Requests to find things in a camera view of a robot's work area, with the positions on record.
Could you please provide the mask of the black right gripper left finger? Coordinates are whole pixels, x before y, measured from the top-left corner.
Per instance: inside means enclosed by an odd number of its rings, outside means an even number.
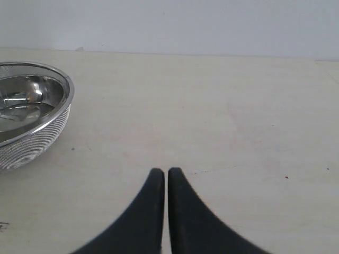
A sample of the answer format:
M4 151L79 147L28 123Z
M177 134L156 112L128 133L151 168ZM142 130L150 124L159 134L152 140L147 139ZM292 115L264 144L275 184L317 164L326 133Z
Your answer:
M118 219L74 253L161 253L164 197L164 172L153 168Z

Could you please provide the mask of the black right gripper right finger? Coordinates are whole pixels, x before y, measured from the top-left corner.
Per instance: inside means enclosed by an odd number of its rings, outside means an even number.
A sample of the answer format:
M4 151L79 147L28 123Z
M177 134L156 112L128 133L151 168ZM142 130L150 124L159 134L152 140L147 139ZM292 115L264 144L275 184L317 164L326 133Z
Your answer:
M267 253L214 215L181 168L168 171L167 185L172 253Z

